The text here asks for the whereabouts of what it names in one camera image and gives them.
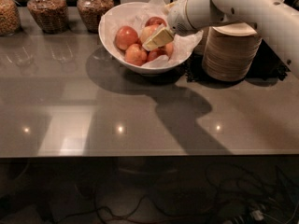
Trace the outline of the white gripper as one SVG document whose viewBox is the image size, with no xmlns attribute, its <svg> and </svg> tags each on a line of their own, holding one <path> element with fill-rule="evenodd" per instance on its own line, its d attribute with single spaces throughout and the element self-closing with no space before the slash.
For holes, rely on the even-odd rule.
<svg viewBox="0 0 299 224">
<path fill-rule="evenodd" d="M 195 34 L 199 31 L 196 25 L 198 12 L 198 0 L 177 0 L 164 6 L 164 13 L 168 13 L 167 22 L 170 29 L 180 36 Z M 175 34 L 170 29 L 158 28 L 142 47 L 147 51 L 152 51 L 172 42 Z"/>
</svg>

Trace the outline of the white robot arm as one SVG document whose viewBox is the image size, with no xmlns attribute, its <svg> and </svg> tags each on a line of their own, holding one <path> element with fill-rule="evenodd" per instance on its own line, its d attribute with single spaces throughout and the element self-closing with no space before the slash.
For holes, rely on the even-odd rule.
<svg viewBox="0 0 299 224">
<path fill-rule="evenodd" d="M 252 27 L 299 77 L 299 12 L 278 0 L 177 0 L 160 26 L 143 43 L 147 51 L 204 27 L 242 21 Z"/>
</svg>

